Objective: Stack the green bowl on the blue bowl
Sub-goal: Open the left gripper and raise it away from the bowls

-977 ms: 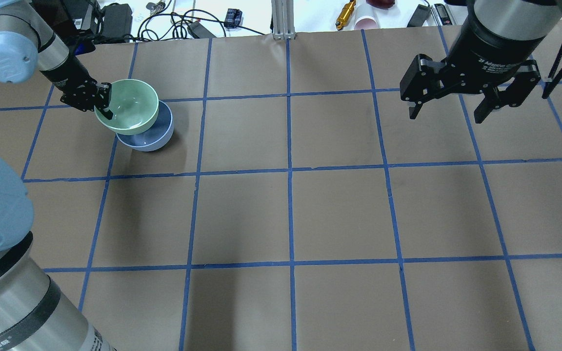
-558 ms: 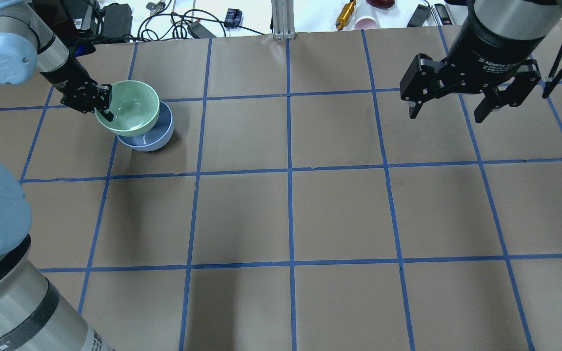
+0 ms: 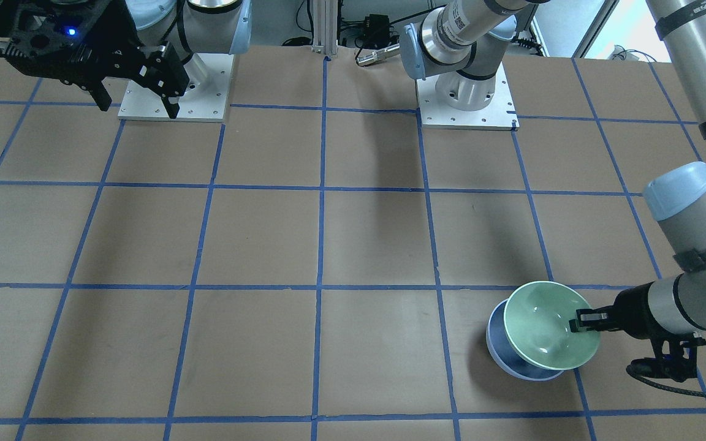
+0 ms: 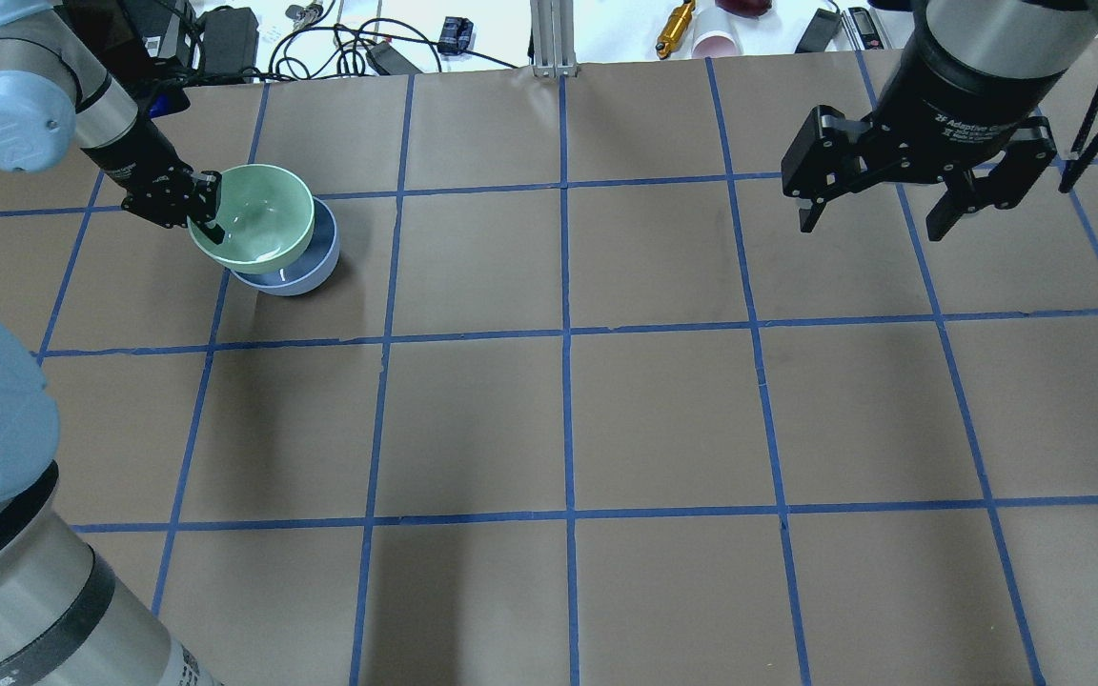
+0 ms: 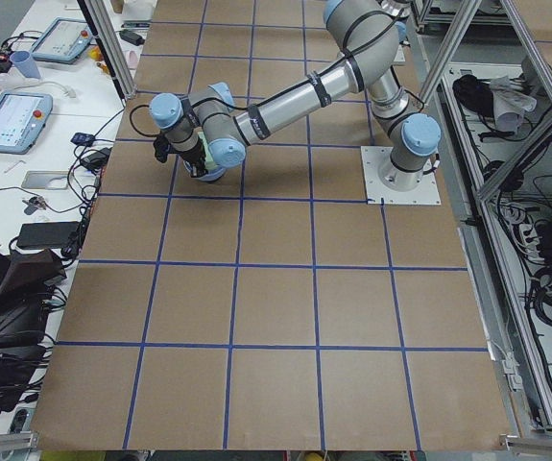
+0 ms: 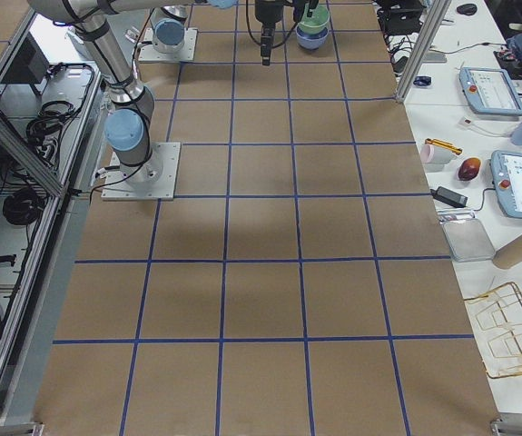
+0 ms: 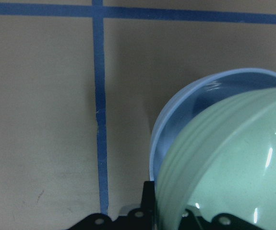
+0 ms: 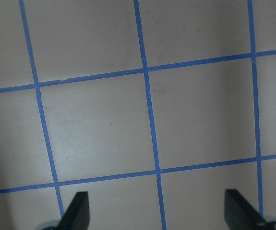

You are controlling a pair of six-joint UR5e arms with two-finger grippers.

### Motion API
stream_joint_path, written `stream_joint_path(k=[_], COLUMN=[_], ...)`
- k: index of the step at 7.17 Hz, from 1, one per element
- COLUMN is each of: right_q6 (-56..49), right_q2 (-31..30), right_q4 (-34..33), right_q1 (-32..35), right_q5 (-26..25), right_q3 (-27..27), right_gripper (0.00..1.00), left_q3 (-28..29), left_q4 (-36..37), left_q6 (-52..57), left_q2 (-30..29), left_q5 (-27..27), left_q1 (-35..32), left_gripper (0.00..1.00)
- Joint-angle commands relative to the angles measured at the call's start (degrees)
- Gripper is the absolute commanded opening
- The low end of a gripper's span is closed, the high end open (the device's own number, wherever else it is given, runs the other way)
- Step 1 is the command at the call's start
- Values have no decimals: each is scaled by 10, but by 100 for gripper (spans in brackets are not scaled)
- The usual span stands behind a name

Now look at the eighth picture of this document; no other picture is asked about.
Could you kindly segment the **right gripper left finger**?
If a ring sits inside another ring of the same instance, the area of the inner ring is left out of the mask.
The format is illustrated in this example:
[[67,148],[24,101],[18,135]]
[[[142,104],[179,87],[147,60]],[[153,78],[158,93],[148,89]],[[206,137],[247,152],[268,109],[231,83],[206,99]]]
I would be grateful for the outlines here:
[[89,223],[88,192],[77,192],[60,221],[60,230],[87,230]]

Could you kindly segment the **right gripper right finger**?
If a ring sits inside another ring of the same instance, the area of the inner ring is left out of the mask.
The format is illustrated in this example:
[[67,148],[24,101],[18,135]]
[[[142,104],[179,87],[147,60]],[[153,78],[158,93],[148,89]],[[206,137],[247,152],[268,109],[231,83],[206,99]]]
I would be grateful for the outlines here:
[[225,222],[230,230],[263,230],[265,219],[237,189],[225,190]]

